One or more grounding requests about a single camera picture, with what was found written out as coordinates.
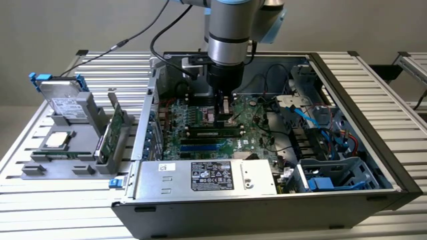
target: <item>blue tab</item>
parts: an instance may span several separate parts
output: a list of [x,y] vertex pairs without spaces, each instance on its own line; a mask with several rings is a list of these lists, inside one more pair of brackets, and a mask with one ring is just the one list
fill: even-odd
[[29,75],[28,75],[29,79],[30,80],[36,80],[36,75],[37,74],[34,72],[29,73]]
[[121,179],[109,179],[108,188],[109,189],[120,189],[123,187]]
[[88,91],[89,91],[89,88],[88,88],[88,85],[86,85],[85,78],[84,78],[80,74],[77,74],[77,75],[74,76],[74,79],[76,79],[77,82],[80,83],[81,90],[82,90],[84,92],[88,92]]
[[333,184],[328,177],[313,177],[308,180],[308,186],[312,191],[332,191]]
[[37,77],[36,77],[36,80],[37,81],[48,81],[50,80],[52,78],[52,74],[40,74]]

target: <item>blue cable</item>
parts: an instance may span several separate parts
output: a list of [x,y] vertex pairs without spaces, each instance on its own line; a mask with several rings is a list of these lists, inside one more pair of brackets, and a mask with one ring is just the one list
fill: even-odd
[[[309,116],[307,116],[301,110],[299,110],[297,108],[293,109],[293,112],[297,113],[297,115],[300,115],[305,120],[311,121],[313,123],[313,125],[316,126],[316,128],[319,129],[320,126],[319,126],[319,123],[315,119],[312,119]],[[332,143],[332,140],[329,138],[329,136],[327,135],[325,131],[321,131],[321,135],[325,137],[327,141],[329,142],[329,144]],[[333,159],[335,155],[333,155],[333,151],[331,151],[331,159]]]

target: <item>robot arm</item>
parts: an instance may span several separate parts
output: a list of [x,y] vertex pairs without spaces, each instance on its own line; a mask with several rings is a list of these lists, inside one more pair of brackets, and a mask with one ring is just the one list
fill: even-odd
[[215,122],[233,115],[232,91],[240,86],[249,40],[272,43],[284,17],[283,0],[175,0],[209,9],[207,83],[215,93]]

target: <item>gray parts holder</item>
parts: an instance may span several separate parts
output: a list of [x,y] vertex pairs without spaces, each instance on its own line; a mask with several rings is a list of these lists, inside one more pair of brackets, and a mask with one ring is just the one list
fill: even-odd
[[85,118],[76,121],[57,113],[52,115],[54,124],[38,149],[30,154],[32,160],[21,169],[21,179],[112,179],[117,176],[133,116],[129,117],[123,111],[123,125],[113,156],[105,164],[98,164],[94,152],[109,118],[104,110],[97,108],[90,92],[80,92],[74,103],[81,106],[78,110],[84,111]]

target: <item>metal workbench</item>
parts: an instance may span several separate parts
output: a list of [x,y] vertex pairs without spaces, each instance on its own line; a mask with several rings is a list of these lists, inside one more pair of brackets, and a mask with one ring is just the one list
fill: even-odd
[[[401,69],[417,80],[427,88],[427,52],[405,52],[400,51],[399,55],[392,63],[399,65]],[[413,107],[416,101],[407,102]],[[419,114],[427,114],[427,103],[421,103],[416,112]]]
[[[100,54],[77,56],[72,64]],[[347,52],[319,52],[323,61],[384,139],[409,175],[427,192],[427,127],[360,57]],[[77,68],[85,76],[94,102],[108,113],[106,89],[117,89],[123,109],[140,117],[149,79],[149,54],[112,53]],[[44,102],[0,161],[0,239],[132,240],[109,205],[123,195],[108,180],[21,180],[21,168],[41,143],[53,121]],[[120,172],[127,172],[136,124]],[[427,196],[397,211],[383,211],[352,229],[209,237],[205,239],[427,239]]]

